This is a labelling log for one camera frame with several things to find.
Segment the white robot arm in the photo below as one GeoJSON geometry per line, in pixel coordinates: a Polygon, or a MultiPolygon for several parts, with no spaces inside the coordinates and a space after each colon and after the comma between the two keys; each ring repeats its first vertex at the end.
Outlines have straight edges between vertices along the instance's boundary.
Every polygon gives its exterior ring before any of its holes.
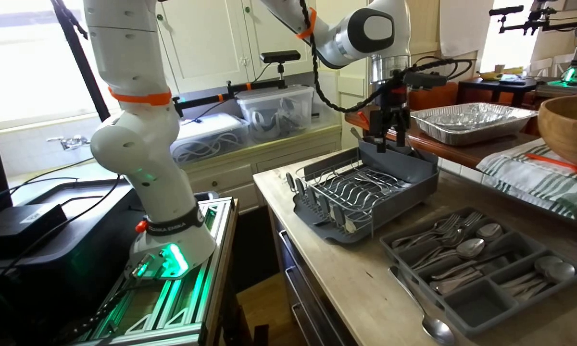
{"type": "MultiPolygon", "coordinates": [[[[179,111],[164,74],[156,1],[83,0],[101,76],[122,107],[93,132],[91,151],[104,168],[128,176],[145,207],[128,260],[131,274],[172,280],[208,260],[216,239],[187,172],[170,151],[179,111]]],[[[370,57],[380,87],[408,68],[412,14],[406,0],[372,0],[337,24],[322,20],[308,0],[262,1],[331,68],[370,57]]]]}

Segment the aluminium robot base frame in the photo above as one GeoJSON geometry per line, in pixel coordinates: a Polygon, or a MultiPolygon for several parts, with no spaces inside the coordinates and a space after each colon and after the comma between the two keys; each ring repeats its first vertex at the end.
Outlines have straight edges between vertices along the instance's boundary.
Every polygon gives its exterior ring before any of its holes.
{"type": "Polygon", "coordinates": [[[70,346],[216,346],[222,335],[237,197],[204,199],[216,251],[178,280],[118,280],[114,307],[70,346]]]}

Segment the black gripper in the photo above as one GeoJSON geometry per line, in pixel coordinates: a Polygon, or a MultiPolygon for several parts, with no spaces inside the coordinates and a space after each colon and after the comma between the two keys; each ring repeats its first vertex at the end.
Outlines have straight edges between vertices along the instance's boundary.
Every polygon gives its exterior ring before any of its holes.
{"type": "Polygon", "coordinates": [[[408,86],[403,70],[378,84],[378,107],[370,112],[370,130],[378,134],[378,151],[387,151],[387,132],[395,128],[397,145],[406,145],[410,128],[408,86]]]}

